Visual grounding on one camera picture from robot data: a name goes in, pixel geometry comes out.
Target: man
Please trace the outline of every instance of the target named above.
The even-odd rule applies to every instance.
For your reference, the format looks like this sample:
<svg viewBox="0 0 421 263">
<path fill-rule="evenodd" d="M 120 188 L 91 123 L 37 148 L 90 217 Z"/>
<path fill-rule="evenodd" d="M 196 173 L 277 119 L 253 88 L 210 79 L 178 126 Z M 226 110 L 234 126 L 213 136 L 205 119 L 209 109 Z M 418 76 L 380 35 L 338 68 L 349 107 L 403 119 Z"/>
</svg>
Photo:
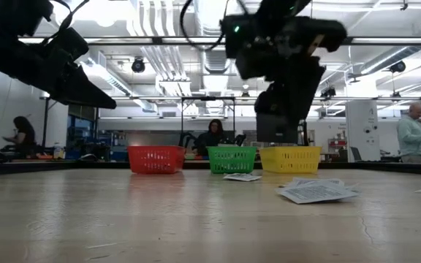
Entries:
<svg viewBox="0 0 421 263">
<path fill-rule="evenodd" d="M 421 164 L 421 104 L 410 105 L 409 115 L 398 123 L 398 140 L 402 162 Z"/>
</svg>

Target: red basket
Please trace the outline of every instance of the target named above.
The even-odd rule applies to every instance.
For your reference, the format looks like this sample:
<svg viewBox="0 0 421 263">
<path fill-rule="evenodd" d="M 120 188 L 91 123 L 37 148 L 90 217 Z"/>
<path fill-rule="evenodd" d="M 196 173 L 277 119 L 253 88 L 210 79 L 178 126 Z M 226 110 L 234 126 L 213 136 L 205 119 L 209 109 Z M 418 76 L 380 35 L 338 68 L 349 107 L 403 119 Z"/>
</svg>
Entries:
<svg viewBox="0 0 421 263">
<path fill-rule="evenodd" d="M 129 165 L 136 173 L 173 174 L 183 169 L 185 151 L 178 146 L 129 146 Z"/>
</svg>

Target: person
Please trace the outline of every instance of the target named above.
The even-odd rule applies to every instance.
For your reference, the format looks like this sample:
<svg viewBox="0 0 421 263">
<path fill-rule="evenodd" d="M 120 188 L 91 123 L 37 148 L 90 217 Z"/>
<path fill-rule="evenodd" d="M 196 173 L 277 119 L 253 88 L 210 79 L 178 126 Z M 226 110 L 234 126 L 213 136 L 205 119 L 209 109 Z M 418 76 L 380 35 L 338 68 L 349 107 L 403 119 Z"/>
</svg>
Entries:
<svg viewBox="0 0 421 263">
<path fill-rule="evenodd" d="M 404 116 L 397 125 L 399 148 L 403 163 L 421 164 L 421 104 L 414 103 L 409 115 Z"/>
<path fill-rule="evenodd" d="M 192 147 L 193 153 L 199 154 L 201 156 L 207 156 L 208 146 L 217 146 L 219 142 L 225 139 L 224 128 L 222 127 L 222 122 L 217 119 L 213 119 L 209 123 L 209 130 L 201 134 L 195 141 L 194 146 Z"/>
<path fill-rule="evenodd" d="M 31 149 L 36 145 L 34 127 L 26 117 L 18 116 L 13 120 L 15 128 L 18 130 L 15 137 L 3 137 L 7 142 L 15 144 L 18 152 L 29 155 Z"/>
</svg>

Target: green basket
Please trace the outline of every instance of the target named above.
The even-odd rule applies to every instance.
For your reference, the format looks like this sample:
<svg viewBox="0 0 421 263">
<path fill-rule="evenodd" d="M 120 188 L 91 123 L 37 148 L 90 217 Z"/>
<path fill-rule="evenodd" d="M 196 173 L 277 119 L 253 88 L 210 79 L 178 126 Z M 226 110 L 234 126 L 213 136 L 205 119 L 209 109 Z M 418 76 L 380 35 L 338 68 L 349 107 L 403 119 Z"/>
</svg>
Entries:
<svg viewBox="0 0 421 263">
<path fill-rule="evenodd" d="M 257 147 L 208 147 L 212 173 L 248 173 L 253 171 Z"/>
</svg>

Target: woman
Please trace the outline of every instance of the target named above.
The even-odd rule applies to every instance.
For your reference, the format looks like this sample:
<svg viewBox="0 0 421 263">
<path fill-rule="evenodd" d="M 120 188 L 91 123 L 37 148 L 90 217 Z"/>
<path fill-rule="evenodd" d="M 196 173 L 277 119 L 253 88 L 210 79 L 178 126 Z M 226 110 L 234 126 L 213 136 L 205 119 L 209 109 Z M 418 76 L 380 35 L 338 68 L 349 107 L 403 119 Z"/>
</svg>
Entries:
<svg viewBox="0 0 421 263">
<path fill-rule="evenodd" d="M 207 156 L 208 146 L 217 146 L 220 141 L 224 140 L 224 128 L 220 120 L 214 119 L 209 123 L 209 130 L 201 134 L 197 140 L 194 141 L 193 153 L 201 156 Z"/>
<path fill-rule="evenodd" d="M 23 116 L 14 118 L 13 122 L 15 128 L 18 130 L 17 135 L 13 138 L 3 137 L 3 139 L 7 142 L 14 143 L 20 152 L 26 153 L 26 151 L 36 145 L 34 127 L 32 127 L 29 120 Z"/>
</svg>

